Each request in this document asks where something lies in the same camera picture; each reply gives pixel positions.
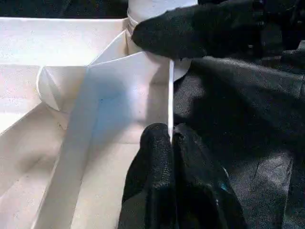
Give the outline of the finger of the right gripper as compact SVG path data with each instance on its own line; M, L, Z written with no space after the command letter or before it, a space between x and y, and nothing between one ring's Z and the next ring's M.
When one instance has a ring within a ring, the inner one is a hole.
M173 60L246 52L264 24L260 0L228 0L176 8L140 22L133 42Z

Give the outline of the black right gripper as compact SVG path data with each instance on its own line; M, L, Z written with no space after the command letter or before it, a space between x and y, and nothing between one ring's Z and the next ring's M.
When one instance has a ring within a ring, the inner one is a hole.
M250 0L256 26L248 53L257 58L296 50L305 39L303 0Z

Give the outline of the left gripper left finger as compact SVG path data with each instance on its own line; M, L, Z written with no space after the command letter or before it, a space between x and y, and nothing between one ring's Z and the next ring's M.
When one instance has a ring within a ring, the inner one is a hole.
M120 229L177 228L173 149L166 124L143 131L125 179Z

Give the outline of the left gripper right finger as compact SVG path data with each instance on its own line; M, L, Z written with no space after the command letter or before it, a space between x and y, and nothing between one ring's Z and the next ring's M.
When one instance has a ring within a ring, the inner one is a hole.
M185 124L177 125L173 149L179 228L247 228L226 170L199 135Z

